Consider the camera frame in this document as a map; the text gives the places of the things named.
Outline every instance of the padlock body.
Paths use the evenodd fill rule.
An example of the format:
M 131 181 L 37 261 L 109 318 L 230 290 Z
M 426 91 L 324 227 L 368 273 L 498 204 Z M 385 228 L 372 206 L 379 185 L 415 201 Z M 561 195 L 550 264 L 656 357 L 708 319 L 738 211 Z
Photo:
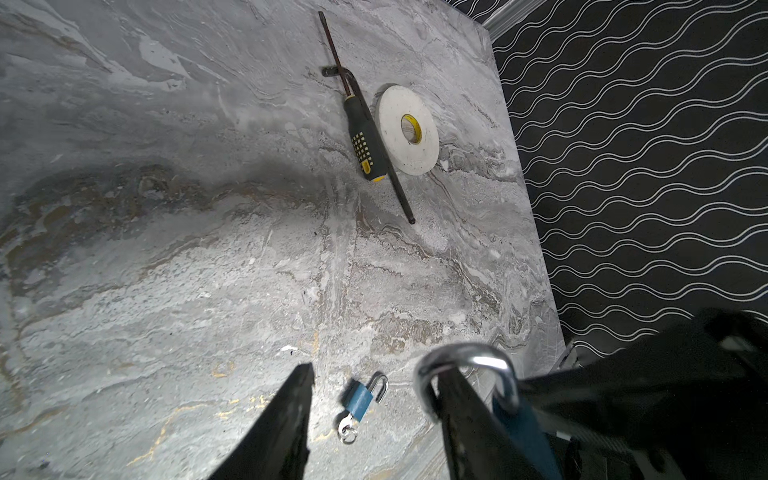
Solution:
M 373 400 L 373 394 L 362 383 L 356 382 L 353 393 L 345 407 L 347 412 L 351 413 L 355 420 L 359 422 L 362 420 L 362 416 L 366 414 L 371 400 Z

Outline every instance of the metal strip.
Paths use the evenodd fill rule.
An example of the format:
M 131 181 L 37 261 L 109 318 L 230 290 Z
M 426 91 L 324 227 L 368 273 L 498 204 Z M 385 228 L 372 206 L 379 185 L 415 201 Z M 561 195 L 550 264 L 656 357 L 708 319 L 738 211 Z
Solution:
M 543 4 L 546 0 L 510 0 L 500 9 L 493 12 L 488 20 L 483 22 L 491 35 L 491 43 L 498 40 L 503 34 L 522 22 L 525 17 Z

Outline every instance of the yellow tape core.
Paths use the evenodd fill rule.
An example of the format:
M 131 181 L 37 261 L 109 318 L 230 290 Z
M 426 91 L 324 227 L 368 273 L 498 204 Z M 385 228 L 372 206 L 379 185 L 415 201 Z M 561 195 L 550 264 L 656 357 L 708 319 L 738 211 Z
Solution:
M 417 144 L 422 141 L 422 126 L 419 125 L 413 115 L 403 115 L 400 120 L 400 128 L 402 129 L 402 134 L 406 136 L 406 140 L 408 140 L 409 143 Z

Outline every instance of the blue padlock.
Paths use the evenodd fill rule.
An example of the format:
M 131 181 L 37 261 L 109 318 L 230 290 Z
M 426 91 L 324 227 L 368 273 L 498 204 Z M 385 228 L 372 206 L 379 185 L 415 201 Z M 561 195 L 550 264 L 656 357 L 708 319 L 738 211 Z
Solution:
M 379 383 L 379 380 L 382 381 L 382 388 L 376 396 L 376 403 L 379 403 L 386 393 L 388 383 L 386 375 L 381 372 L 374 373 L 367 387 L 355 381 L 352 395 L 349 396 L 349 400 L 344 405 L 349 414 L 339 423 L 339 438 L 342 442 L 350 444 L 357 439 L 357 430 L 353 427 L 353 419 L 358 422 L 362 420 L 368 410 L 368 406 L 371 404 L 371 400 L 373 400 L 373 389 Z

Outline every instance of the black wavy patterned carpet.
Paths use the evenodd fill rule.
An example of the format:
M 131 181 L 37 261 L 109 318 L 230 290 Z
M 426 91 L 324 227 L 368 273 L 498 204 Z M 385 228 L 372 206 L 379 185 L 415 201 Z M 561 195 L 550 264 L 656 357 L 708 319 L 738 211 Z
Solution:
M 553 0 L 494 52 L 581 357 L 706 306 L 768 323 L 768 2 Z
M 482 23 L 510 0 L 445 0 L 472 20 Z

